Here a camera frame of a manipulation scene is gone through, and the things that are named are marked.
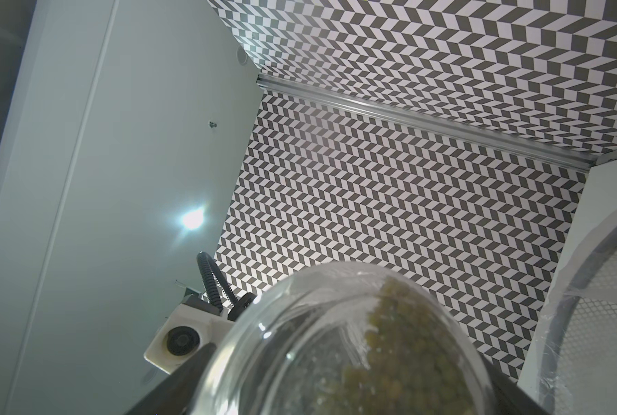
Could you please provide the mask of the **glass jar of mung beans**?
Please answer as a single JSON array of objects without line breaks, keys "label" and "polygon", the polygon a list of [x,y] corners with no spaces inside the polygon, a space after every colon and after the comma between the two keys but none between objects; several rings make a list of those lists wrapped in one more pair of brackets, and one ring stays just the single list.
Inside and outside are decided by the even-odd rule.
[{"label": "glass jar of mung beans", "polygon": [[192,414],[492,414],[459,323],[381,266],[305,268],[260,295],[216,350]]}]

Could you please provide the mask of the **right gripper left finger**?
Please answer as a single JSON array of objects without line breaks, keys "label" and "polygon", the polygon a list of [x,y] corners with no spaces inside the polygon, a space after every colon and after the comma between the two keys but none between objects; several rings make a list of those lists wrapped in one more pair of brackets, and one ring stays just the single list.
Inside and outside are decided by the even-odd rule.
[{"label": "right gripper left finger", "polygon": [[128,415],[185,414],[217,346],[208,343],[132,406]]}]

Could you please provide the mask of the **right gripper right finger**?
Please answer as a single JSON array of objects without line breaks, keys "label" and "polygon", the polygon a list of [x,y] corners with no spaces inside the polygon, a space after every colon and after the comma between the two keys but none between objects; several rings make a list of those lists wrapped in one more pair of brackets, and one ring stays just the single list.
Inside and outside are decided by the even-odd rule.
[{"label": "right gripper right finger", "polygon": [[483,407],[477,410],[478,414],[547,415],[547,411],[485,356],[480,354],[479,357],[485,368],[485,375],[483,375]]}]

